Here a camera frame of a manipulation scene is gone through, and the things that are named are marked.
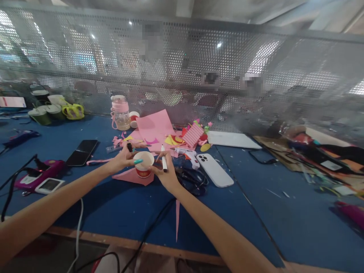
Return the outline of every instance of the green cup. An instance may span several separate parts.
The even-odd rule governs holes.
[[[46,111],[54,119],[64,120],[66,117],[62,113],[62,106],[60,105],[47,105]]]
[[[44,108],[35,108],[29,111],[28,115],[31,116],[40,125],[49,125],[52,123],[47,114],[47,111]]]

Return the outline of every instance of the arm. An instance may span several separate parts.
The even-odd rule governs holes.
[[[126,145],[105,165],[22,209],[0,224],[0,267],[46,231],[66,210],[106,177],[134,165]]]
[[[277,272],[274,265],[251,242],[182,187],[174,172],[170,154],[163,154],[166,155],[168,172],[154,166],[151,170],[200,226],[228,268],[233,273]]]

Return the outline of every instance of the table surface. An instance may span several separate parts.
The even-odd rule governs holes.
[[[5,181],[33,154],[47,159],[67,160],[85,139],[100,141],[93,159],[107,159],[105,148],[120,131],[113,130],[110,118],[86,116],[81,121],[67,121],[54,126],[35,123],[21,125],[24,120],[0,120],[0,141],[12,135],[13,129],[36,130],[42,134],[0,156],[0,181]],[[233,147],[213,146],[210,153],[235,184],[217,188],[213,183],[199,199],[251,241],[275,266],[282,267],[277,248],[289,262],[335,270],[362,272],[364,236],[350,221],[335,213],[337,200],[329,193],[308,184],[301,173],[287,170],[281,164],[262,165],[249,154]],[[258,152],[262,159],[270,158]],[[72,168],[63,179],[71,182],[95,169],[96,166]],[[6,200],[8,187],[0,191],[0,206]],[[42,195],[22,197],[14,192],[7,215],[13,215]],[[81,230],[132,240],[141,240],[146,228],[172,196],[158,179],[150,185],[103,180],[83,197],[84,215]],[[364,206],[356,197],[343,197],[344,202]],[[75,229],[80,214],[80,202],[66,211],[55,226]],[[176,242],[175,205],[147,239],[149,244],[217,256],[207,237],[181,206],[178,241]]]

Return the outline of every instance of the white glue gun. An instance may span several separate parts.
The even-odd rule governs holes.
[[[200,163],[198,163],[196,159],[197,153],[195,151],[179,149],[179,148],[172,148],[172,150],[175,150],[175,152],[178,154],[183,154],[186,157],[186,159],[190,160],[192,163],[192,169],[197,170],[200,167]]]

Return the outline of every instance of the wooden table edge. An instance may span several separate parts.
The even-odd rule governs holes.
[[[54,234],[59,236],[65,236],[69,238],[76,238],[77,231],[73,229],[67,229],[64,227],[56,227],[51,226],[46,233]],[[128,249],[137,249],[139,247],[140,242],[136,240],[95,234],[90,232],[80,231],[80,239],[95,243],[103,243],[106,245],[116,245]],[[201,254],[197,252],[181,250],[176,248],[169,248],[166,246],[159,246],[154,244],[144,244],[141,248],[142,251],[146,251],[149,253],[172,256],[181,259],[193,260],[197,262],[204,262],[207,264],[226,266],[225,262],[222,260],[220,256]],[[283,260],[285,264],[285,268],[278,268],[279,272],[282,273],[344,273],[342,271],[331,270],[327,268],[321,267],[313,267],[310,265],[302,265],[294,262],[287,262]]]
[[[70,238],[76,238],[77,231],[73,230],[73,229],[52,226],[46,231],[46,233],[70,237]],[[90,241],[90,242],[96,242],[96,243],[104,243],[107,245],[121,246],[121,247],[128,248],[128,249],[137,249],[140,244],[140,242],[136,241],[136,240],[114,237],[114,236],[107,236],[107,235],[102,235],[102,234],[95,234],[95,233],[90,233],[90,232],[83,232],[83,231],[80,231],[80,239],[85,240],[85,241]],[[145,243],[143,245],[143,247],[141,248],[141,250],[149,252],[149,253],[154,253],[154,254],[161,254],[161,255],[172,256],[172,257],[176,257],[176,258],[194,260],[197,262],[204,262],[207,264],[225,266],[225,263],[220,256],[201,254],[201,253],[197,253],[197,252],[170,248],[170,247],[166,247],[166,246],[159,246],[159,245],[154,245],[154,244],[149,244],[149,243]]]

